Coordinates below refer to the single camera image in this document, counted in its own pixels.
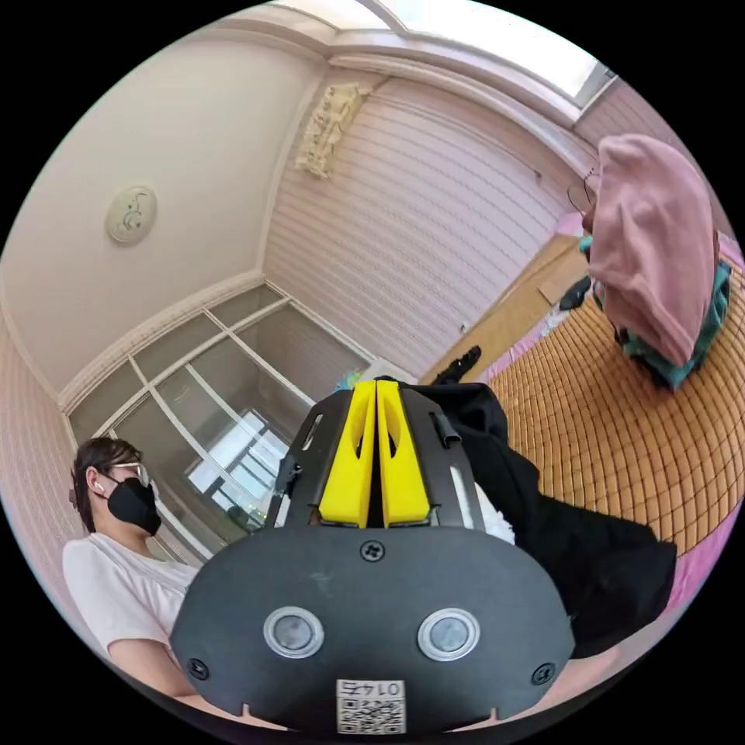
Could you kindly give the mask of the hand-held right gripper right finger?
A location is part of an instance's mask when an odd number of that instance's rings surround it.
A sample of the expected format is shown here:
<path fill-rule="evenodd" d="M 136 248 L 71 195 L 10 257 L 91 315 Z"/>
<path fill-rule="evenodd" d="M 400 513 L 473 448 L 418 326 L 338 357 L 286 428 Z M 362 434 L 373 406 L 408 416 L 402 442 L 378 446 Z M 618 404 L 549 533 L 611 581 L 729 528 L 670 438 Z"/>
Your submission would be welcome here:
<path fill-rule="evenodd" d="M 400 388 L 392 380 L 376 381 L 376 420 L 383 524 L 425 524 L 430 502 Z"/>

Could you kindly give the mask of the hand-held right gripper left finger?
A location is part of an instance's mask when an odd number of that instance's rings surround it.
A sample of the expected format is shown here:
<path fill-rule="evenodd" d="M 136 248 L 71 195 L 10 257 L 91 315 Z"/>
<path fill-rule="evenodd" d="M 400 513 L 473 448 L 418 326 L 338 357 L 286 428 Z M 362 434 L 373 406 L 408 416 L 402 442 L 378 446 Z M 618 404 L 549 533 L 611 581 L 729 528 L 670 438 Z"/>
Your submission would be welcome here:
<path fill-rule="evenodd" d="M 367 526 L 376 442 L 376 382 L 358 383 L 342 423 L 318 506 L 323 522 Z"/>

